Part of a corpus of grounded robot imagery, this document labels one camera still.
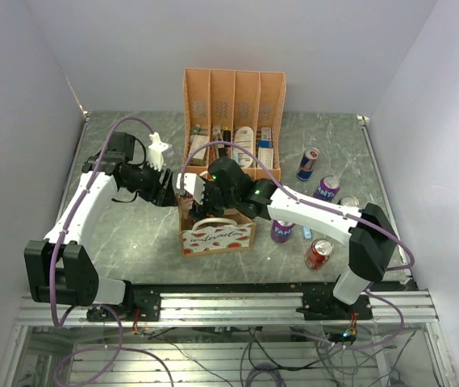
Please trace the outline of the Red Bull can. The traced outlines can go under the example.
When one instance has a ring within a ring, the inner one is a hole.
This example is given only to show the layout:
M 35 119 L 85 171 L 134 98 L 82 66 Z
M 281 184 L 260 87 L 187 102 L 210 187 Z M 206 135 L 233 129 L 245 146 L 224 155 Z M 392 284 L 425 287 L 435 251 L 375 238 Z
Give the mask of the Red Bull can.
M 296 177 L 300 181 L 308 181 L 311 178 L 319 154 L 320 152 L 317 148 L 308 148 L 304 151 L 296 172 Z

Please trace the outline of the black and yellow can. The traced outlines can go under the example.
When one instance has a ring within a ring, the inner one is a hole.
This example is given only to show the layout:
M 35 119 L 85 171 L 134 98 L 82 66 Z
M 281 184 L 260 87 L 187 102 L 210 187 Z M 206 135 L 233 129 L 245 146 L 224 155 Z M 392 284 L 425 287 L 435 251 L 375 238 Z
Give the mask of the black and yellow can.
M 343 197 L 340 198 L 340 200 L 338 201 L 338 204 L 340 206 L 358 207 L 360 205 L 360 202 L 358 198 L 356 198 L 353 195 L 344 195 Z

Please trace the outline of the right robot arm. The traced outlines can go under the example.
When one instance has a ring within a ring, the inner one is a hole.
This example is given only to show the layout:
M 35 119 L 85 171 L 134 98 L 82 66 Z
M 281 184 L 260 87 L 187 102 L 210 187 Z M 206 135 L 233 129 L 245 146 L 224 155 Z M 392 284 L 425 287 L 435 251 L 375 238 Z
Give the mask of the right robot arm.
M 177 188 L 191 195 L 205 214 L 238 210 L 248 218 L 286 221 L 334 239 L 348 248 L 348 263 L 327 299 L 328 313 L 346 318 L 370 284 L 382 281 L 397 237 L 381 207 L 340 206 L 300 194 L 272 174 L 253 180 L 232 159 L 222 157 L 208 168 L 208 177 L 181 173 Z

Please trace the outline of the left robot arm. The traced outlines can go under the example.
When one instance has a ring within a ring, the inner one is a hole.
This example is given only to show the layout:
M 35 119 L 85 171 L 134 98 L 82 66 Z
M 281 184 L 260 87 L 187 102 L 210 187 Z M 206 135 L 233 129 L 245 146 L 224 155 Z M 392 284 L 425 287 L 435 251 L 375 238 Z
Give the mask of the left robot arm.
M 165 155 L 172 147 L 158 133 L 149 138 L 144 159 L 136 164 L 133 156 L 139 140 L 128 133 L 114 133 L 106 150 L 82 165 L 79 186 L 53 229 L 42 240 L 28 242 L 24 259 L 35 302 L 106 304 L 118 320 L 134 314 L 131 283 L 100 276 L 87 247 L 104 210 L 122 189 L 157 207 L 176 206 L 173 173 L 165 166 Z

